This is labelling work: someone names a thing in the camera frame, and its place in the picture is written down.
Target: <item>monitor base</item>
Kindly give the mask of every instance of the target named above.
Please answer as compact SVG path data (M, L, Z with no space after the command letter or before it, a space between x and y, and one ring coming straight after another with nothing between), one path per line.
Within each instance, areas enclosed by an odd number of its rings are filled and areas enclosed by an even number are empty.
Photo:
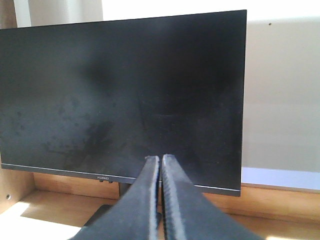
M130 188L130 183L122 183L119 182L119 196L120 198L127 192L127 190ZM104 204L98 208L98 210L90 217L90 219L84 224L84 226L88 227L92 223L94 223L97 219L99 219L100 216L102 216L104 213L106 213L112 205ZM161 221L162 214L160 212L156 213L156 223L159 226L159 223Z

